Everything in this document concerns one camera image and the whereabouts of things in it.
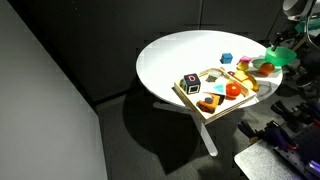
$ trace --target wooden tray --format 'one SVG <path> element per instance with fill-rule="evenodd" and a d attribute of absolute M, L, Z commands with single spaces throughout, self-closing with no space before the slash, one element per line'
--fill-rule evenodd
<path fill-rule="evenodd" d="M 221 77 L 217 79 L 216 82 L 207 82 L 206 79 L 208 78 L 210 72 L 212 71 L 219 71 L 221 72 Z M 208 70 L 202 71 L 197 73 L 200 81 L 201 81 L 201 88 L 199 93 L 195 94 L 187 94 L 181 87 L 180 83 L 182 79 L 179 79 L 174 82 L 174 90 L 182 102 L 190 107 L 196 114 L 196 116 L 201 120 L 202 123 L 208 124 L 221 116 L 228 114 L 229 112 L 237 109 L 242 104 L 246 103 L 247 101 L 255 98 L 256 93 L 251 89 L 244 86 L 241 82 L 236 80 L 234 77 L 230 76 L 228 73 L 223 71 L 222 69 L 217 68 L 210 68 Z M 199 100 L 203 100 L 202 97 L 204 92 L 210 92 L 214 86 L 218 86 L 219 84 L 225 84 L 227 82 L 235 82 L 241 86 L 241 94 L 235 100 L 228 100 L 225 99 L 221 105 L 219 105 L 213 114 L 203 112 L 200 108 L 196 105 Z"/>

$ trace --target blue cube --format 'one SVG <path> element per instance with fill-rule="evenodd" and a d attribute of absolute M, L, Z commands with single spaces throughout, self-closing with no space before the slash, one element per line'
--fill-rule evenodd
<path fill-rule="evenodd" d="M 223 53 L 220 61 L 222 64 L 230 64 L 232 61 L 232 54 L 231 53 Z"/>

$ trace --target table leg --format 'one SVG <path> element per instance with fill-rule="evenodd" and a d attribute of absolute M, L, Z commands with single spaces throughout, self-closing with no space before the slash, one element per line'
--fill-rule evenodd
<path fill-rule="evenodd" d="M 174 112 L 179 112 L 179 113 L 184 113 L 184 114 L 189 114 L 192 116 L 193 122 L 196 124 L 196 127 L 201 135 L 201 138 L 206 145 L 206 148 L 211 156 L 217 156 L 218 155 L 218 150 L 216 146 L 214 145 L 206 126 L 196 117 L 194 112 L 190 111 L 189 109 L 185 108 L 179 108 L 176 106 L 173 106 L 171 104 L 167 103 L 160 103 L 160 102 L 155 102 L 153 103 L 153 107 L 158 108 L 158 109 L 163 109 L 167 111 L 174 111 Z"/>

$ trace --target dark floor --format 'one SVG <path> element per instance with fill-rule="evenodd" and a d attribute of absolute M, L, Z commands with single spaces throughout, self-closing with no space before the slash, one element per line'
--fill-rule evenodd
<path fill-rule="evenodd" d="M 110 179 L 247 179 L 233 160 L 249 146 L 237 123 L 247 120 L 257 130 L 271 120 L 282 123 L 271 104 L 282 100 L 293 107 L 303 101 L 288 80 L 270 98 L 208 124 L 219 151 L 211 157 L 191 117 L 154 109 L 154 100 L 140 88 L 98 107 Z"/>

